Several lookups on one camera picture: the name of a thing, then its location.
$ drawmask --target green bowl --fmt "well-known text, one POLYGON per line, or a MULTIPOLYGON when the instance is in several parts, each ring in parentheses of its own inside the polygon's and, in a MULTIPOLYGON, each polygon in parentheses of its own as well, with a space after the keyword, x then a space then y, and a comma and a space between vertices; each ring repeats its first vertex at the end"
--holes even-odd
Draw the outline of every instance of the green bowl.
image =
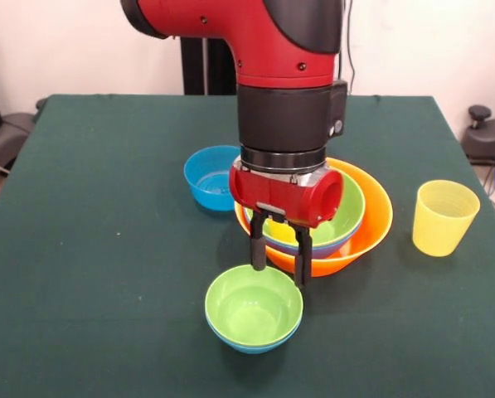
POLYGON ((278 269, 240 265, 218 276, 206 291, 206 319, 234 344, 258 347, 286 338, 300 323, 303 296, 278 269))
MULTIPOLYGON (((337 171, 343 177, 341 204, 337 209, 336 215, 330 221, 322 222, 317 228, 310 230, 314 250, 326 246, 338 248, 343 245, 357 232, 365 215, 365 196, 362 189, 354 178, 341 170, 337 171)), ((253 211, 251 209, 245 209, 247 221, 250 221, 252 215, 253 211)), ((268 241, 268 245, 276 250, 288 253, 290 250, 296 250, 298 247, 296 241, 284 241, 271 235, 268 221, 264 223, 264 236, 268 241)))

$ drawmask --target white wall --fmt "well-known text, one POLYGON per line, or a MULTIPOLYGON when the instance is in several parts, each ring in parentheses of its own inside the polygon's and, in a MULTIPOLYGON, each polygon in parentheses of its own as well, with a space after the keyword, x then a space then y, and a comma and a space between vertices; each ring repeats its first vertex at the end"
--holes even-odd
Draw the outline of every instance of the white wall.
POLYGON ((495 115, 495 0, 354 0, 351 29, 354 94, 433 95, 458 136, 495 115))
MULTIPOLYGON (((495 114, 495 0, 354 0, 351 38, 354 94, 433 95, 455 133, 473 103, 495 114)), ((2 110, 55 92, 181 94, 179 41, 136 32, 119 0, 0 0, 2 110)))
POLYGON ((180 41, 134 30, 119 0, 0 0, 0 108, 53 93, 182 94, 180 41))

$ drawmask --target plastic cup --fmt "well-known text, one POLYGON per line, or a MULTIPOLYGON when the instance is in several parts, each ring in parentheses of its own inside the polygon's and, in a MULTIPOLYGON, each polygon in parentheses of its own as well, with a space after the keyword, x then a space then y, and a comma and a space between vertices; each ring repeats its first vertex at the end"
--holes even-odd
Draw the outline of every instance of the plastic cup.
POLYGON ((478 214, 480 202, 457 182, 429 181, 417 192, 413 243, 427 255, 450 255, 478 214))

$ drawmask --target stacked bowls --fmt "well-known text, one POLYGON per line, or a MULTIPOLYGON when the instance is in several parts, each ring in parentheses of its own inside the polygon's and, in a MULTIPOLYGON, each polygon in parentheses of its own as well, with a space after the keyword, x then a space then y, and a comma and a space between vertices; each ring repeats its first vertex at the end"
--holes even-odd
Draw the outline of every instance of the stacked bowls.
POLYGON ((284 344, 303 317, 303 296, 278 269, 240 265, 219 275, 206 291, 211 330, 235 350, 260 354, 284 344))
MULTIPOLYGON (((342 170, 343 194, 336 215, 310 230, 313 241, 312 256, 314 259, 325 259, 333 255, 347 243, 357 232, 365 214, 365 197, 357 182, 342 170)), ((250 223, 253 211, 244 208, 244 216, 250 223)), ((267 220, 264 223, 264 236, 267 245, 286 255, 295 256, 298 243, 292 227, 267 220)))
MULTIPOLYGON (((334 170, 347 174, 356 182, 363 192, 366 205, 360 225, 351 233, 349 239, 347 239, 343 245, 340 245, 339 249, 331 255, 325 258, 313 258, 312 275, 314 277, 334 274, 361 255, 374 249, 386 237, 393 220, 391 199, 389 198, 389 195, 387 195, 386 190, 373 176, 361 170, 359 167, 340 160, 328 158, 327 163, 328 166, 334 170)), ((345 204, 344 201, 345 194, 343 193, 340 209, 343 208, 345 204)), ((236 203, 235 213, 241 227, 249 234, 250 223, 249 218, 246 215, 249 214, 249 212, 246 213, 245 209, 236 203)), ((282 248, 270 245, 269 239, 266 246, 266 252, 269 259, 276 266, 284 271, 290 273, 294 272, 295 258, 293 254, 284 251, 282 248)))

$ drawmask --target bowl rim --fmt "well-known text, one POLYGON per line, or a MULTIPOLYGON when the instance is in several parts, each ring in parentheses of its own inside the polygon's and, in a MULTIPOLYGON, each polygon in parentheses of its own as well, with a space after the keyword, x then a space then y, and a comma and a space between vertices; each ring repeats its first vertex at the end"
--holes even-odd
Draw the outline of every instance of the bowl rim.
MULTIPOLYGON (((387 234, 391 230, 391 227, 392 227, 392 224, 393 224, 393 205, 392 205, 392 202, 391 202, 391 198, 389 197, 389 194, 387 193, 386 189, 378 182, 378 180, 376 180, 371 174, 369 174, 368 172, 366 172, 362 168, 359 168, 358 166, 355 166, 355 165, 353 165, 351 163, 344 162, 343 160, 338 160, 338 159, 334 159, 334 158, 327 158, 327 159, 330 159, 331 161, 335 161, 337 163, 345 163, 349 167, 354 167, 355 169, 357 169, 357 171, 362 172, 367 177, 369 177, 372 180, 372 182, 375 185, 378 186, 381 195, 384 198, 387 199, 387 203, 389 204, 389 206, 388 206, 388 211, 389 211, 388 217, 389 217, 389 221, 387 222, 387 227, 382 232, 382 234, 378 237, 378 239, 376 239, 373 243, 371 243, 370 245, 368 245, 365 249, 360 250, 357 253, 352 253, 351 255, 345 255, 343 257, 337 257, 336 259, 331 259, 331 258, 327 258, 327 259, 312 259, 312 264, 313 265, 316 265, 316 266, 319 266, 320 268, 332 268, 332 265, 333 265, 334 261, 343 262, 343 261, 348 261, 348 260, 355 260, 358 257, 360 257, 361 255, 364 255, 366 252, 371 251, 372 249, 374 249, 375 247, 377 247, 385 239, 385 237, 387 236, 387 234)), ((235 202, 234 206, 235 206, 236 219, 238 220, 238 218, 239 218, 238 217, 238 214, 241 214, 242 213, 242 211, 240 211, 242 206, 239 203, 237 203, 237 202, 235 202)), ((250 232, 249 232, 249 229, 247 228, 247 225, 248 224, 247 224, 246 220, 244 219, 243 222, 240 221, 240 220, 238 220, 238 222, 240 223, 240 226, 242 227, 242 229, 247 234, 249 234, 250 232)), ((293 256, 292 255, 287 255, 287 254, 285 254, 285 253, 283 253, 283 252, 281 252, 279 250, 273 249, 270 246, 266 246, 265 249, 268 250, 268 251, 270 251, 270 252, 273 252, 273 254, 279 255, 279 256, 287 259, 287 260, 292 260, 293 259, 293 256)))
POLYGON ((220 338, 220 340, 221 339, 225 339, 227 343, 232 344, 234 347, 239 347, 239 348, 247 349, 247 350, 256 350, 256 349, 268 349, 268 350, 272 350, 272 349, 278 347, 280 344, 282 344, 284 342, 287 342, 297 332, 298 327, 300 326, 300 323, 302 322, 303 315, 302 314, 300 315, 300 319, 299 319, 299 321, 297 323, 297 326, 291 332, 289 332, 287 335, 285 335, 284 337, 282 337, 277 342, 274 342, 273 344, 265 344, 264 346, 244 346, 244 345, 241 345, 241 344, 236 344, 235 342, 232 342, 231 340, 229 340, 226 336, 223 336, 221 333, 219 333, 214 328, 214 325, 212 325, 212 322, 207 317, 205 317, 205 318, 206 318, 206 322, 208 323, 208 327, 216 335, 218 335, 218 337, 220 338))
MULTIPOLYGON (((357 191, 359 192, 360 198, 362 199, 361 200, 362 210, 360 211, 360 215, 359 215, 359 217, 357 217, 356 222, 354 222, 354 224, 352 225, 352 228, 350 228, 346 232, 343 232, 342 234, 336 236, 335 238, 332 238, 331 240, 327 240, 327 241, 324 241, 323 243, 317 243, 316 245, 313 245, 314 249, 326 248, 326 247, 329 247, 331 245, 338 245, 339 243, 343 242, 346 238, 352 237, 352 235, 354 235, 357 232, 357 230, 359 229, 359 227, 361 226, 362 221, 363 221, 363 217, 365 215, 365 210, 366 210, 365 194, 363 193, 362 188, 356 182, 356 180, 354 178, 352 178, 351 176, 349 176, 348 173, 344 172, 343 170, 339 170, 339 169, 334 168, 334 167, 330 167, 330 168, 336 170, 337 172, 340 172, 341 174, 344 174, 345 176, 347 176, 348 179, 352 181, 354 186, 357 187, 357 191)), ((250 219, 247 216, 246 212, 247 212, 247 208, 244 207, 245 219, 249 222, 250 219)), ((295 249, 296 250, 298 248, 298 244, 297 245, 291 245, 289 243, 285 243, 281 240, 275 239, 273 236, 266 235, 265 233, 264 233, 264 236, 266 238, 272 240, 273 242, 275 242, 279 246, 285 247, 287 249, 291 249, 291 250, 295 249)))
POLYGON ((187 183, 188 185, 190 186, 190 188, 192 189, 195 189, 199 192, 205 192, 207 195, 214 195, 216 197, 232 197, 231 193, 228 192, 228 193, 221 193, 221 192, 212 192, 212 191, 208 191, 206 189, 202 189, 200 187, 198 187, 196 184, 194 184, 190 178, 188 178, 188 175, 187 175, 187 165, 190 161, 193 160, 193 158, 203 152, 207 152, 209 150, 212 150, 212 149, 217 149, 217 148, 233 148, 233 149, 236 149, 238 151, 238 156, 236 158, 238 158, 240 156, 240 147, 236 147, 234 145, 214 145, 212 147, 205 147, 205 148, 202 148, 202 149, 199 149, 197 152, 194 152, 192 155, 190 155, 190 157, 186 160, 186 162, 184 162, 184 166, 182 168, 182 173, 184 174, 184 179, 187 180, 187 183))
POLYGON ((279 275, 286 277, 287 279, 289 279, 289 282, 291 284, 293 284, 294 291, 296 294, 298 294, 298 305, 299 305, 300 311, 299 311, 298 319, 295 319, 294 323, 286 329, 285 333, 282 333, 277 338, 270 340, 268 342, 265 342, 264 344, 250 344, 248 342, 242 342, 240 340, 235 340, 235 339, 230 338, 225 333, 223 333, 223 331, 221 331, 219 328, 217 328, 216 325, 212 322, 211 318, 208 316, 208 294, 211 292, 214 284, 219 279, 223 278, 225 275, 229 274, 230 272, 234 272, 238 269, 243 269, 243 268, 248 268, 248 267, 252 268, 252 265, 251 264, 237 265, 236 267, 229 268, 227 271, 222 272, 216 278, 214 278, 212 283, 208 286, 208 289, 206 290, 206 294, 205 294, 205 317, 206 317, 207 322, 214 328, 214 330, 217 331, 222 337, 226 338, 229 342, 233 342, 236 345, 244 346, 244 347, 267 347, 267 346, 275 344, 275 343, 279 342, 280 340, 286 338, 295 328, 297 328, 299 326, 299 324, 301 323, 301 321, 303 319, 303 312, 304 312, 303 294, 297 288, 297 286, 295 286, 295 283, 293 282, 293 280, 284 271, 277 269, 275 267, 269 266, 269 265, 265 266, 266 269, 271 269, 270 272, 278 273, 279 275))

